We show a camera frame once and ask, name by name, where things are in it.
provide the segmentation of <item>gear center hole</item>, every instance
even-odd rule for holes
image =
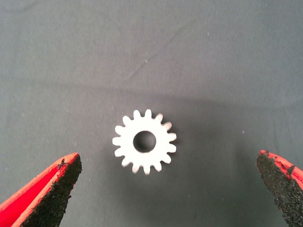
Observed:
[[[156,146],[156,137],[150,131],[141,131],[135,135],[133,144],[139,152],[150,152]]]

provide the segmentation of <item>gear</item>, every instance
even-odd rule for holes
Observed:
[[[177,136],[175,133],[167,133],[171,129],[171,123],[161,124],[162,119],[163,115],[161,113],[153,119],[151,110],[146,110],[144,117],[141,117],[139,111],[135,110],[133,120],[127,116],[122,118],[125,127],[116,126],[115,131],[120,137],[113,138],[113,144],[120,146],[115,151],[115,156],[124,156],[123,167],[132,163],[133,173],[135,174],[143,166],[144,173],[149,175],[151,166],[154,166],[159,172],[162,170],[161,161],[167,164],[171,162],[167,153],[176,152],[176,146],[169,142],[174,141]],[[138,151],[133,143],[134,137],[142,131],[149,131],[156,138],[155,147],[146,153]]]

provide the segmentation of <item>spur gear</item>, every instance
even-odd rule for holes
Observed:
[[[175,133],[167,133],[171,129],[171,123],[161,124],[162,119],[161,113],[152,118],[151,110],[146,110],[144,117],[140,115],[138,110],[135,110],[133,120],[127,116],[122,118],[125,127],[116,126],[115,131],[120,137],[114,137],[113,144],[120,146],[115,151],[115,156],[124,156],[123,167],[132,163],[134,174],[139,171],[140,167],[143,167],[144,173],[149,175],[151,166],[154,166],[159,172],[162,170],[161,161],[167,164],[171,162],[167,153],[176,152],[176,146],[169,142],[174,141],[177,136]],[[138,151],[133,143],[134,137],[142,131],[151,132],[156,138],[155,147],[146,153]]]

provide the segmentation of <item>white gear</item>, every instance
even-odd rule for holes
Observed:
[[[149,175],[151,166],[154,166],[159,172],[162,170],[161,161],[168,164],[171,162],[167,153],[176,152],[176,146],[169,142],[174,141],[177,136],[175,133],[167,133],[171,129],[171,123],[161,124],[162,119],[163,115],[161,113],[153,119],[151,110],[146,110],[144,117],[141,117],[139,111],[135,110],[133,120],[127,116],[122,118],[125,127],[116,126],[115,131],[120,137],[113,138],[113,144],[120,146],[115,151],[115,156],[125,157],[122,161],[123,167],[132,163],[133,173],[135,174],[143,166],[144,173]],[[142,131],[149,131],[156,138],[155,147],[146,153],[138,151],[133,143],[134,137]]]

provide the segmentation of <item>red paint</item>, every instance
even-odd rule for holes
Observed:
[[[275,161],[275,165],[284,173],[284,175],[288,179],[293,178],[294,180],[296,180],[300,188],[303,190],[303,171],[301,169],[295,167],[293,173],[289,176],[287,174],[287,170],[293,166],[292,163],[290,163],[289,161],[287,161],[286,159],[282,158],[279,155],[266,152],[265,150],[261,150],[259,155],[261,154],[268,155],[269,158],[272,158]]]
[[[78,155],[73,153],[58,159],[2,203],[0,205],[0,227],[19,227],[50,191],[52,184],[65,173],[67,165],[58,169],[62,160],[64,159],[65,163],[70,164]]]

